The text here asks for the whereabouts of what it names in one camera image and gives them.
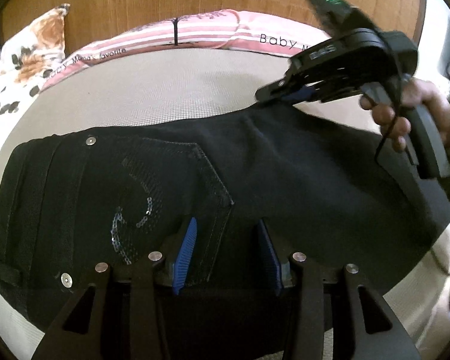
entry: metal button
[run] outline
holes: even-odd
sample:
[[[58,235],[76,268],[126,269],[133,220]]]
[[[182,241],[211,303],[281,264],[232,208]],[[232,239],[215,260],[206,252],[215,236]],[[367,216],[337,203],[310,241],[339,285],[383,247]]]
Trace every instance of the metal button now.
[[[151,261],[158,261],[163,257],[159,251],[153,251],[148,255],[148,259]]]
[[[294,254],[293,254],[293,259],[295,260],[295,261],[298,261],[298,262],[303,262],[303,261],[305,261],[306,259],[307,259],[307,257],[306,257],[306,255],[305,254],[303,254],[302,252],[300,252],[300,251],[296,251]]]
[[[99,262],[99,263],[96,264],[96,266],[95,266],[95,270],[96,270],[98,273],[105,272],[107,269],[108,269],[108,264],[107,264],[106,262]]]
[[[355,264],[347,264],[345,266],[345,269],[351,274],[356,274],[359,272],[359,267],[357,267]]]
[[[87,140],[85,141],[85,143],[89,146],[92,146],[93,144],[95,144],[95,142],[97,142],[97,138],[95,137],[87,138]]]
[[[73,284],[72,277],[69,274],[62,274],[60,277],[63,286],[66,288],[70,288]]]

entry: pink and white striped fabric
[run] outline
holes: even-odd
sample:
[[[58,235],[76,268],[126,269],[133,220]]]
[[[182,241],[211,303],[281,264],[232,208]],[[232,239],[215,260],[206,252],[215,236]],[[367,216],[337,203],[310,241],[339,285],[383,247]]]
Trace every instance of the pink and white striped fabric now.
[[[224,9],[150,23],[75,51],[42,91],[90,66],[139,53],[175,48],[219,48],[290,57],[329,39],[322,30],[283,17]]]

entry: black pants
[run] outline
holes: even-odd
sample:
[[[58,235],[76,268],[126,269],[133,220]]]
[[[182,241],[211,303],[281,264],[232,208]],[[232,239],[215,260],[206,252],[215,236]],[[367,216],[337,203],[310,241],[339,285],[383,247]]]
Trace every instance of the black pants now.
[[[373,161],[379,140],[275,103],[21,144],[0,186],[0,293],[45,330],[74,288],[63,272],[78,279],[98,262],[134,263],[193,215],[187,286],[203,297],[195,291],[188,311],[167,300],[170,331],[188,327],[177,333],[184,346],[198,346],[202,331],[223,357],[258,343],[279,350],[289,304],[260,300],[260,218],[322,264],[359,265],[382,293],[450,222],[438,183],[419,180],[404,155],[386,146],[382,166]],[[210,291],[226,299],[221,323]]]

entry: silver rivet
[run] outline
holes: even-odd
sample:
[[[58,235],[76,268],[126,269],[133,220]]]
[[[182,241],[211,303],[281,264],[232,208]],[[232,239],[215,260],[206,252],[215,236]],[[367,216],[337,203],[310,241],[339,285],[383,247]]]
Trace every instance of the silver rivet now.
[[[302,263],[307,259],[306,255],[303,254],[301,251],[296,251],[292,257],[295,261],[298,261],[299,263]]]
[[[163,255],[159,251],[153,251],[148,255],[148,259],[150,261],[158,261],[163,257]]]
[[[347,264],[345,266],[345,269],[351,274],[357,274],[359,272],[359,267],[357,267],[355,264]]]
[[[72,277],[69,274],[62,274],[60,277],[62,284],[66,288],[70,288],[73,284]]]
[[[96,264],[95,266],[95,270],[98,273],[102,273],[105,272],[108,269],[108,264],[106,262],[99,262],[98,264]]]

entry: white bedding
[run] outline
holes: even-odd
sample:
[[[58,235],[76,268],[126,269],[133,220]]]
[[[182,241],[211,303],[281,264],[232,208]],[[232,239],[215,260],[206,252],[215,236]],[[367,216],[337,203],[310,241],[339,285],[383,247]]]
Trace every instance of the white bedding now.
[[[183,49],[149,52],[109,61],[46,90],[30,106],[0,152],[0,181],[12,150],[20,143],[94,126],[138,126],[205,117],[248,107],[255,90],[277,80],[285,58],[240,51]],[[300,109],[339,123],[377,131],[357,98]],[[434,246],[450,268],[450,225]],[[448,279],[427,254],[385,295],[424,360],[433,359],[450,338]],[[0,295],[0,335],[19,360],[31,358],[43,333]],[[332,332],[325,337],[331,359]]]

